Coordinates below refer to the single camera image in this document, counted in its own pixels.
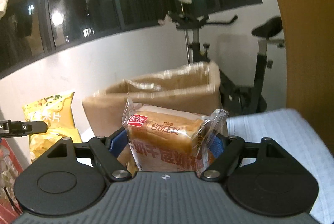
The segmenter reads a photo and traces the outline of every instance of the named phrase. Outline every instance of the packaged bread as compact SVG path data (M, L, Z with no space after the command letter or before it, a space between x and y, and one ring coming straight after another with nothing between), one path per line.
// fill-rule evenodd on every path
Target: packaged bread
M140 171L203 172L210 164L208 147L220 132L228 112L211 116L147 104L126 104L122 123Z
M75 128L71 103L74 91L66 91L22 106L26 121L44 121L48 131L29 136L31 161L36 160L62 137L82 142Z

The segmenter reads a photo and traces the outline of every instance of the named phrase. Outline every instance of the white wall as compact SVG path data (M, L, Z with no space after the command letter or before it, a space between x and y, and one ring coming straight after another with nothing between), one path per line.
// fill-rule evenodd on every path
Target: white wall
M237 84L252 85L255 72L257 39L251 29L279 15L276 0L211 15L211 20L239 19L229 27L205 27L203 42L211 43L210 57ZM186 64L182 32L173 23L117 34L64 50L30 64L0 80L0 108L11 120L24 120L21 106L60 91L75 89L72 110L76 127L82 133L88 127L81 100L110 84L132 76L176 68ZM285 50L268 47L273 69L266 71L263 96L269 109L285 106ZM21 164L28 165L27 138L17 138L13 146Z
M262 1L263 4L210 15L211 21L229 20L235 14L239 18L231 26L207 26L200 31L200 40L210 43L211 59L238 85L253 85L254 81L258 44L251 30L271 17L280 15L277 0ZM277 38L284 38L283 32ZM286 104L285 49L269 45L268 59L273 60L273 68L266 69L262 95L267 101L268 110L272 110L285 107Z

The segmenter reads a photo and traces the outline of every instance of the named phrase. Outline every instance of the exercise bike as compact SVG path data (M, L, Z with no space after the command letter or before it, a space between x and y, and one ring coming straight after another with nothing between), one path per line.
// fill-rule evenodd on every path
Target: exercise bike
M169 12L168 15L174 23L176 23L177 30L183 30L185 34L188 64L196 62L210 62L208 58L208 49L210 44L204 43L204 52L200 49L199 29L206 25L226 26L233 24L238 16L235 15L227 22L208 22L209 16L206 15L198 20L195 16L184 13L183 0L179 0L182 5L182 14ZM271 69L273 66L272 60L267 60L267 46L268 44L276 44L277 47L285 46L282 39L271 39L273 36L280 33L283 29L282 19L280 16L269 19L263 25L252 30L252 35L257 36L258 40L258 55L254 76L254 84L252 87L235 85L220 70L220 94L223 108L228 110L231 115L247 115L254 113L261 113L267 109L267 103L262 97L262 88L264 81L264 74L266 68ZM188 31L193 31L193 42L189 43Z

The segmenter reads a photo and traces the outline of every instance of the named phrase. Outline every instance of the black circular disc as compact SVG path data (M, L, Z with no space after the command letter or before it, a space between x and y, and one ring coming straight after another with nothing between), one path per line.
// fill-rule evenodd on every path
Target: black circular disc
M318 195L318 184L310 174L257 172L252 165L236 169L227 189L244 208L271 217L308 212Z
M103 176L87 165L70 161L52 167L34 164L14 185L20 206L31 212L49 216L72 214L89 207L105 188Z

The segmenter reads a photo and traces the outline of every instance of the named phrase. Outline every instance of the exercise bike seat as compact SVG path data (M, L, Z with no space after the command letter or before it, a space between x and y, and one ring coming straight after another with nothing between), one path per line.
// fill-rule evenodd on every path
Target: exercise bike seat
M269 19L266 23L252 30L252 35L269 39L277 35L283 29L280 16Z

